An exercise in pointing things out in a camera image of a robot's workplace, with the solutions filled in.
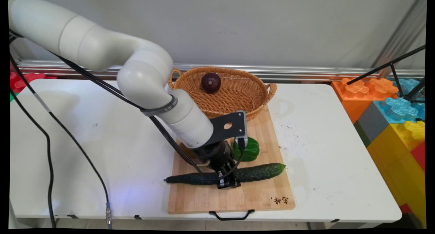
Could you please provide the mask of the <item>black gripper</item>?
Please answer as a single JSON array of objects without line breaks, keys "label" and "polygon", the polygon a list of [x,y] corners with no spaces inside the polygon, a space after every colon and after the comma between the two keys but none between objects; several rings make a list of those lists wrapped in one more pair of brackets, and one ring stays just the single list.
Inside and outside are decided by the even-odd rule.
[{"label": "black gripper", "polygon": [[194,149],[194,154],[201,161],[199,166],[207,167],[215,172],[230,174],[218,180],[218,189],[230,189],[241,186],[241,182],[235,175],[239,162],[234,161],[232,148],[227,141],[220,141]]}]

